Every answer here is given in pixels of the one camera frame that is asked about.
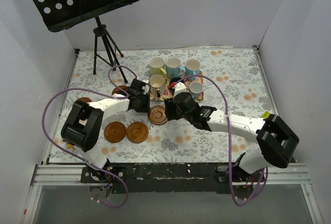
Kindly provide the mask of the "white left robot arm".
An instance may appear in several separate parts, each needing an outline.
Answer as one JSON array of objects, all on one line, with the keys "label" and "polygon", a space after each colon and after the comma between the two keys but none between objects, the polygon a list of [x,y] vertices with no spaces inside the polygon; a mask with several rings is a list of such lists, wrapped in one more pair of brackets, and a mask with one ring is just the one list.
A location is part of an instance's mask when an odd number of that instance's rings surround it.
[{"label": "white left robot arm", "polygon": [[95,166],[92,176],[96,181],[106,182],[110,176],[110,170],[106,167],[108,160],[97,147],[102,121],[129,110],[149,112],[149,89],[147,79],[133,79],[127,90],[119,89],[111,98],[89,103],[77,101],[73,104],[62,127],[61,137],[81,151],[83,160]]}]

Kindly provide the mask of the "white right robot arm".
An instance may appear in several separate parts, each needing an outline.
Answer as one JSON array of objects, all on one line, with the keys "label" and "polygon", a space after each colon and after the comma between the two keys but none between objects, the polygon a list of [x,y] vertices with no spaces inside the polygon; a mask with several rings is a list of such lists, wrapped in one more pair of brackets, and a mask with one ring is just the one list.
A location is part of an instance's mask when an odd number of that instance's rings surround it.
[{"label": "white right robot arm", "polygon": [[215,107],[200,106],[189,93],[180,93],[164,104],[170,121],[183,118],[197,129],[226,132],[258,144],[257,149],[241,154],[234,165],[220,173],[237,182],[248,180],[265,167],[287,168],[299,143],[294,131],[275,114],[267,118],[226,115]]}]

